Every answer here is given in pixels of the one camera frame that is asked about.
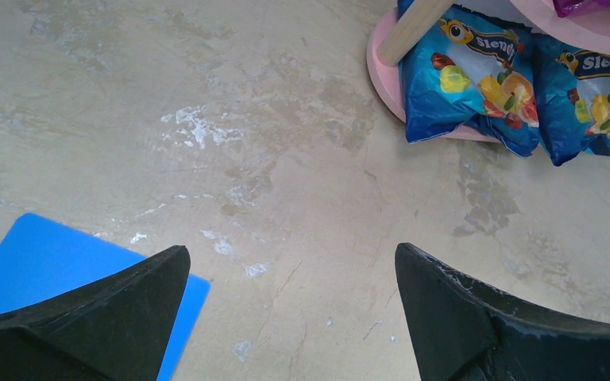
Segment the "purple candy bag front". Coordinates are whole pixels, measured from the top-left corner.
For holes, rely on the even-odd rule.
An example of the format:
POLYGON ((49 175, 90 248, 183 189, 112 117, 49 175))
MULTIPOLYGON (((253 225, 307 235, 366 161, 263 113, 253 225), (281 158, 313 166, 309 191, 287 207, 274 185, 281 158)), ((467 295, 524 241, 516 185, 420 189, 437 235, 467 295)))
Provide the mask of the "purple candy bag front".
POLYGON ((578 17, 610 10, 610 0, 553 0, 555 13, 561 17, 578 17))

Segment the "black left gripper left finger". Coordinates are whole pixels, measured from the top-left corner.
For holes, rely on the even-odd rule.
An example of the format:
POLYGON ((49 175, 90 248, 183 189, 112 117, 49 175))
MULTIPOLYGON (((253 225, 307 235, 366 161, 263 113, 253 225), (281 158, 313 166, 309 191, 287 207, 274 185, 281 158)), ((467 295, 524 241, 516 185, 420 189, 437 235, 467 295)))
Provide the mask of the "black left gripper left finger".
POLYGON ((0 314, 0 380, 154 380, 190 270, 172 246, 111 276, 0 314))

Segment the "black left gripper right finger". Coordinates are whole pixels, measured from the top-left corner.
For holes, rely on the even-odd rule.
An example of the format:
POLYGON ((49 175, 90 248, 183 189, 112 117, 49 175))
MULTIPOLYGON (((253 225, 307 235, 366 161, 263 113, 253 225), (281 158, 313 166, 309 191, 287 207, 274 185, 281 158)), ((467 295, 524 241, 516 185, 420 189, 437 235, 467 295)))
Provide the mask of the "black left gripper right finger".
POLYGON ((395 269, 423 380, 610 380, 610 324, 460 272, 410 243, 395 269))

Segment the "blue candy bag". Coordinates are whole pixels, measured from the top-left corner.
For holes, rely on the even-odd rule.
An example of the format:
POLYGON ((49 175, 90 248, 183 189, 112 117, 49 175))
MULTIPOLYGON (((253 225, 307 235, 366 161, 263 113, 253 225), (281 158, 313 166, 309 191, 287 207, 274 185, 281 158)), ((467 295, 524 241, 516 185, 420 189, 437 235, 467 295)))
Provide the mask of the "blue candy bag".
POLYGON ((610 156, 610 55, 535 35, 541 142, 559 167, 581 152, 610 156))
POLYGON ((413 143, 468 125, 517 156, 539 145, 531 28, 452 5, 400 61, 413 143))

